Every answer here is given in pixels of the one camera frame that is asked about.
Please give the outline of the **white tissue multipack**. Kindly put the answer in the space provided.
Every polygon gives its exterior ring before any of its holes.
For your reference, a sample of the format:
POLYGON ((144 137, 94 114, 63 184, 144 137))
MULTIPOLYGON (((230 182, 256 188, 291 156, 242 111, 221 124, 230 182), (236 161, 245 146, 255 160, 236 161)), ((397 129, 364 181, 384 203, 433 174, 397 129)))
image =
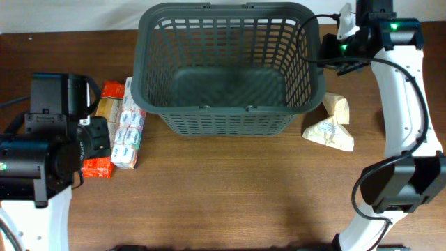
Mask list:
POLYGON ((146 113, 133 100, 132 77, 127 77, 114 136, 111 162, 121 169, 136 169, 146 113))

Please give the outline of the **beige paper pouch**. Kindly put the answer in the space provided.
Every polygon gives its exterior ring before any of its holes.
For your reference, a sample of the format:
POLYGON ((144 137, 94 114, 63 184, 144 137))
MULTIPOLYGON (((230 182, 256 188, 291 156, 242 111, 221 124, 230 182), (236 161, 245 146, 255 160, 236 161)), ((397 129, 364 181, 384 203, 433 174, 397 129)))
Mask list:
POLYGON ((327 92, 322 103, 328 117, 306 128, 302 137, 334 149, 353 152, 354 138, 344 127, 350 123, 347 99, 339 94, 327 92))

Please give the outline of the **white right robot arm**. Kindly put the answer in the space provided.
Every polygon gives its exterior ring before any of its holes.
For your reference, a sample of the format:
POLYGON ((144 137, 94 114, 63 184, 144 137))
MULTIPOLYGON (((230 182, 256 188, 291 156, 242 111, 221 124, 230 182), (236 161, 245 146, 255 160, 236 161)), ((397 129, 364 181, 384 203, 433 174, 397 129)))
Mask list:
POLYGON ((338 234, 338 250, 376 250, 395 223, 445 188, 445 153, 429 115, 423 82, 424 37, 415 18, 399 18, 391 1, 347 3, 326 35, 320 64, 341 75, 370 66, 380 91, 385 158, 366 167, 351 197, 355 217, 338 234))

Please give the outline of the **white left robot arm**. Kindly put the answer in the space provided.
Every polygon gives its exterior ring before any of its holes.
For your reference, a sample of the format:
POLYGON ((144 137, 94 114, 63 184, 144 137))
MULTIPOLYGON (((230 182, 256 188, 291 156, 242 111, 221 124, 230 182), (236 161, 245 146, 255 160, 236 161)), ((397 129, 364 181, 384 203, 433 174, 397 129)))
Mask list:
POLYGON ((91 116, 101 90, 91 77, 35 73, 31 107, 1 134, 1 235, 6 250, 68 250, 75 176, 109 157, 107 120, 91 116))

